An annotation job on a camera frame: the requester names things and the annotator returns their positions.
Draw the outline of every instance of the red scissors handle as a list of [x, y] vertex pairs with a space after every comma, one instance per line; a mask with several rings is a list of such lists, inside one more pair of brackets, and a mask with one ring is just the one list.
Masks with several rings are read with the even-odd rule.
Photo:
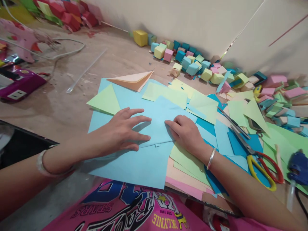
[[276, 164], [275, 161], [273, 161], [272, 158], [270, 158], [268, 155], [265, 155], [264, 153], [261, 153], [261, 152], [258, 152], [256, 151], [256, 154], [260, 155], [260, 156], [263, 156], [264, 158], [268, 159], [271, 164], [274, 166], [276, 172], [277, 172], [277, 175], [278, 175], [278, 179], [270, 172], [269, 168], [266, 166], [264, 160], [261, 158], [261, 157], [258, 157], [258, 160], [260, 161], [260, 163], [262, 164], [264, 170], [266, 171], [266, 173], [276, 182], [276, 183], [279, 183], [279, 184], [283, 184], [284, 182], [284, 179], [283, 179], [283, 174], [279, 168], [279, 166]]

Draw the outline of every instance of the scissors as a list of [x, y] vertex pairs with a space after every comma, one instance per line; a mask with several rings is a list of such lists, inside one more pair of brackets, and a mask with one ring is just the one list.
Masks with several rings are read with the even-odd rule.
[[[250, 145], [243, 139], [243, 137], [237, 132], [237, 130], [232, 125], [231, 125], [231, 128], [232, 128], [232, 131], [234, 132], [234, 134], [236, 135], [237, 139], [240, 141], [242, 146], [245, 148], [245, 151], [247, 152], [247, 163], [248, 163], [248, 167], [249, 167], [251, 175], [256, 180], [258, 180], [261, 184], [263, 184], [259, 180], [256, 172], [253, 169], [253, 165], [255, 165], [256, 168], [266, 177], [266, 179], [268, 180], [268, 182], [270, 184], [270, 187], [266, 187], [266, 186], [265, 187], [268, 188], [272, 192], [276, 191], [276, 189], [277, 189], [276, 183], [283, 184], [283, 181], [284, 181], [283, 174], [282, 174], [280, 168], [278, 167], [278, 165], [276, 164], [276, 162], [273, 161], [272, 158], [265, 155], [264, 153], [253, 150], [250, 147]], [[258, 157], [257, 159], [260, 161], [260, 163], [261, 163], [261, 165], [263, 166], [264, 169], [254, 160], [253, 155], [256, 155]], [[266, 158], [267, 160], [269, 160], [272, 163], [272, 165], [274, 166], [274, 168], [277, 172], [278, 179], [270, 172], [270, 170], [266, 166], [263, 158]]]

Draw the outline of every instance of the tabletop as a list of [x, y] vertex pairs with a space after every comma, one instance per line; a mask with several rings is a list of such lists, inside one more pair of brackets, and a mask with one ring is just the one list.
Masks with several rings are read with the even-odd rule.
[[[151, 78], [166, 86], [168, 82], [173, 80], [173, 76], [168, 72], [173, 63], [166, 63], [154, 58], [149, 53], [149, 47], [139, 47], [133, 38], [124, 31], [102, 26], [95, 27], [91, 31], [82, 28], [78, 32], [68, 34], [62, 28], [50, 24], [36, 22], [32, 27], [46, 32], [52, 37], [76, 39], [86, 44], [81, 52], [61, 58], [57, 62], [39, 59], [38, 62], [29, 65], [29, 69], [32, 71], [51, 73], [49, 82], [21, 102], [14, 104], [0, 102], [0, 119], [48, 139], [63, 143], [76, 134], [82, 135], [88, 132], [92, 110], [86, 103], [97, 94], [101, 78], [113, 78], [154, 69]], [[57, 51], [58, 53], [72, 51], [80, 46], [80, 44], [71, 41], [62, 41], [61, 43], [62, 46]], [[103, 56], [83, 76], [71, 94], [67, 94], [66, 90], [70, 85], [105, 48], [107, 51]], [[48, 56], [55, 54], [55, 51], [50, 48], [46, 47], [46, 49], [50, 52], [47, 54]], [[217, 86], [210, 85], [198, 78], [192, 80], [183, 73], [178, 79], [205, 95], [215, 94], [217, 88]], [[222, 103], [226, 102], [223, 98], [219, 97], [219, 99]], [[84, 180], [93, 179], [88, 175], [83, 178]], [[168, 183], [166, 186], [177, 189]], [[288, 187], [289, 184], [277, 185], [278, 189], [274, 192], [275, 196], [283, 203], [286, 203]], [[307, 196], [301, 195], [301, 198], [308, 208]], [[224, 210], [238, 212], [236, 206], [222, 197], [216, 199], [212, 195], [204, 193], [202, 200]], [[302, 220], [306, 219], [297, 200], [294, 200], [293, 213]]]

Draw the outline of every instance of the blue glue gun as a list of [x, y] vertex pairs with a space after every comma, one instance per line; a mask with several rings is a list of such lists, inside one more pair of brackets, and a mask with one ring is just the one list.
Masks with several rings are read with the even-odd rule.
[[288, 173], [290, 180], [301, 185], [308, 185], [308, 158], [302, 149], [292, 154], [288, 168], [291, 171]]

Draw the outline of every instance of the bracelet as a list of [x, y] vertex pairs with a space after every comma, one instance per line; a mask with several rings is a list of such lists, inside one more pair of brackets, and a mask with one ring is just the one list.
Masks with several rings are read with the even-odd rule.
[[47, 177], [53, 177], [53, 178], [58, 178], [58, 177], [62, 177], [62, 176], [65, 176], [66, 174], [68, 174], [70, 171], [72, 171], [74, 169], [74, 166], [72, 166], [68, 171], [66, 171], [65, 173], [62, 173], [62, 174], [52, 174], [50, 173], [49, 171], [47, 171], [43, 165], [43, 157], [44, 157], [44, 154], [46, 153], [47, 150], [44, 150], [42, 151], [39, 156], [38, 156], [38, 159], [36, 161], [36, 166], [38, 168], [38, 171], [44, 175], [44, 176], [47, 176]]
[[213, 148], [213, 151], [212, 151], [212, 154], [211, 154], [211, 157], [210, 157], [210, 160], [209, 160], [209, 163], [208, 163], [208, 166], [206, 167], [206, 170], [208, 170], [211, 166], [211, 163], [212, 163], [212, 160], [214, 158], [214, 155], [216, 153], [216, 148]]

